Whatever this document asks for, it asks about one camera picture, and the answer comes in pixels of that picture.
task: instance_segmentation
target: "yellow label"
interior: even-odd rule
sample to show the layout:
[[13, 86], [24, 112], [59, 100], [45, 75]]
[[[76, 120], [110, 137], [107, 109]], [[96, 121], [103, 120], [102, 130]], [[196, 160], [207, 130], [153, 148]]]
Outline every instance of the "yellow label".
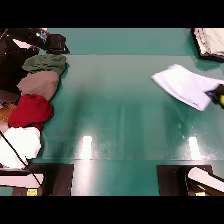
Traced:
[[198, 192], [198, 193], [195, 193], [196, 196], [205, 196], [205, 192]]
[[223, 96], [223, 95], [220, 97], [220, 103], [221, 103], [222, 105], [224, 105], [224, 96]]
[[37, 189], [28, 189], [27, 196], [37, 196]]

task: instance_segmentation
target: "gray cloth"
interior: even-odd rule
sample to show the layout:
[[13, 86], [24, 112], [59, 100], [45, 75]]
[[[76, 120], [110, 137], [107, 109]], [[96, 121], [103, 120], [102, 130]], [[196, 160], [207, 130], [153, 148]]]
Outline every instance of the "gray cloth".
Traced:
[[35, 74], [28, 74], [17, 85], [24, 94], [38, 94], [49, 101], [55, 94], [58, 86], [59, 75], [52, 71], [42, 71]]
[[23, 69], [36, 73], [40, 71], [54, 71], [61, 75], [66, 67], [66, 57], [64, 55], [36, 55], [26, 59]]

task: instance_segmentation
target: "table surface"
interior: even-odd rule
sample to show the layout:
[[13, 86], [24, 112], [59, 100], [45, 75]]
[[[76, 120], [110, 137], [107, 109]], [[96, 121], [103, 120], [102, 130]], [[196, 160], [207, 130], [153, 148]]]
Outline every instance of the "table surface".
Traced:
[[223, 110], [197, 111], [151, 79], [172, 64], [224, 78], [222, 64], [198, 59], [190, 29], [49, 32], [64, 35], [71, 54], [33, 161], [74, 163], [72, 195], [159, 195], [158, 164], [211, 164], [224, 177]]

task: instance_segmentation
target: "red cloth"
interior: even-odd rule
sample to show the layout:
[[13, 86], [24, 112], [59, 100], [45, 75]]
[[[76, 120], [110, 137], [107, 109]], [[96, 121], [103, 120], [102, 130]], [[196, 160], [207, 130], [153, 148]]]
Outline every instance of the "red cloth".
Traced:
[[20, 98], [17, 108], [11, 113], [8, 125], [14, 128], [32, 125], [42, 130], [44, 121], [49, 120], [53, 115], [53, 109], [44, 97], [37, 94], [25, 94]]

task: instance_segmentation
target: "crumpled cloth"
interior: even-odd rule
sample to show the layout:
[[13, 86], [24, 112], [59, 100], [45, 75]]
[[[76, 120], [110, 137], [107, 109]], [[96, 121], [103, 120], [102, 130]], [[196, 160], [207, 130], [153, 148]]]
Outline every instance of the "crumpled cloth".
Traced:
[[64, 55], [35, 55], [26, 59], [22, 68], [30, 73], [41, 71], [53, 71], [61, 75], [66, 67], [66, 57]]
[[171, 96], [200, 111], [205, 110], [211, 102], [205, 92], [224, 84], [223, 80], [195, 74], [181, 65], [172, 65], [153, 75], [152, 79]]
[[32, 125], [42, 130], [44, 121], [49, 120], [53, 115], [53, 109], [44, 97], [37, 94], [25, 94], [20, 98], [17, 108], [11, 113], [8, 125], [14, 128]]
[[55, 94], [58, 86], [59, 75], [53, 71], [42, 71], [35, 74], [28, 74], [17, 85], [24, 94], [38, 94], [49, 101]]
[[[38, 129], [34, 127], [10, 128], [4, 133], [4, 136], [26, 165], [28, 165], [26, 159], [37, 157], [41, 148], [40, 131]], [[0, 163], [9, 168], [22, 169], [25, 167], [3, 138], [0, 139]]]

